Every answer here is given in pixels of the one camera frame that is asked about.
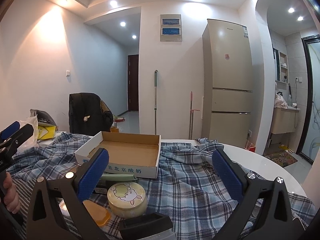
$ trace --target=sticker on refrigerator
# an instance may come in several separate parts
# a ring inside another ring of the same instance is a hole
[[[247,30],[247,27],[246,26],[242,26],[242,29],[243,29],[243,35],[244,35],[244,37],[245,38],[249,38],[249,36],[248,36],[248,30]]]

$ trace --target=cartoon sheep illustration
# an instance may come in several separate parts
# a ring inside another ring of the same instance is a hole
[[[136,191],[130,187],[130,183],[125,182],[113,186],[110,188],[113,191],[113,194],[120,198],[121,200],[130,202],[131,205],[134,205],[134,200],[136,198],[141,199],[142,196],[138,195]]]

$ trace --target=white cardboard box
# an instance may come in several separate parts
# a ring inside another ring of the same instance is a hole
[[[106,172],[155,179],[160,147],[160,135],[99,132],[76,150],[75,157],[81,165],[89,161],[99,148],[104,148],[109,153]]]

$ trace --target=black jacket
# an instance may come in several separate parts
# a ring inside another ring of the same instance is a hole
[[[69,126],[71,133],[94,136],[110,132],[113,114],[100,97],[93,93],[69,95]]]

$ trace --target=finger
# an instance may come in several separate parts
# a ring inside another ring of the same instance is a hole
[[[12,213],[13,213],[13,214],[18,213],[19,210],[20,210],[20,208],[21,208],[21,202],[20,202],[20,200],[19,200],[18,206],[12,211]]]
[[[13,210],[16,209],[18,204],[19,204],[19,195],[16,194],[15,197],[14,197],[14,200],[7,205],[7,210],[9,212],[12,212]]]
[[[9,172],[7,172],[6,174],[7,174],[7,177],[4,179],[3,187],[9,188],[12,186],[12,178]]]
[[[10,204],[14,200],[16,193],[17,193],[16,185],[12,184],[12,186],[8,188],[7,194],[3,198],[4,203],[6,205]]]

